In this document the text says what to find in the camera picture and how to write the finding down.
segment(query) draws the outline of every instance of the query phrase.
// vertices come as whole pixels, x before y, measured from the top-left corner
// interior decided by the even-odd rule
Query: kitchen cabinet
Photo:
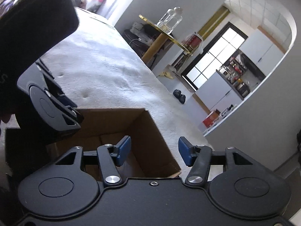
[[[276,64],[278,64],[283,55],[283,52],[273,44],[259,60],[257,67],[267,76],[274,69]]]
[[[239,49],[255,64],[263,57],[273,45],[260,30],[256,29],[239,47]]]
[[[208,109],[212,109],[232,88],[215,72],[195,94]]]
[[[237,93],[232,89],[210,110],[213,111],[218,109],[221,113],[230,107],[230,105],[239,105],[242,102],[241,98],[237,95]]]

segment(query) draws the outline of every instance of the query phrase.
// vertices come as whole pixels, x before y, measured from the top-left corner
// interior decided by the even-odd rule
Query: white blanket
[[[190,169],[179,154],[179,137],[194,145],[208,145],[207,140],[105,18],[76,11],[79,28],[42,57],[55,80],[79,107],[148,110],[186,177]]]

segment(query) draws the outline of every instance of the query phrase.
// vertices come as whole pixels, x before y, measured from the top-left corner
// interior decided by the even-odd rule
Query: glass tabletop
[[[156,30],[160,31],[160,33],[165,34],[168,36],[168,39],[171,40],[174,44],[177,44],[180,48],[182,48],[185,52],[191,54],[191,52],[184,47],[181,43],[179,43],[176,39],[174,39],[171,35],[168,35],[166,32],[162,31],[158,26],[156,26],[153,22],[151,22],[150,20],[148,20],[147,18],[145,18],[142,15],[139,15],[139,17],[145,21],[146,23],[150,24],[151,26],[153,26]]]

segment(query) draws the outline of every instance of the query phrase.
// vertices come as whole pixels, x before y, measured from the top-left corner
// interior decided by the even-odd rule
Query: pair of shoes
[[[175,89],[175,91],[173,91],[173,95],[180,101],[181,104],[185,103],[186,96],[182,94],[180,90]]]

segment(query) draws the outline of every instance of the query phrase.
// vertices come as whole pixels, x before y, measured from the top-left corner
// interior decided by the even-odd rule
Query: ceiling
[[[230,12],[256,29],[261,26],[285,49],[292,40],[292,31],[287,20],[265,0],[226,0]]]

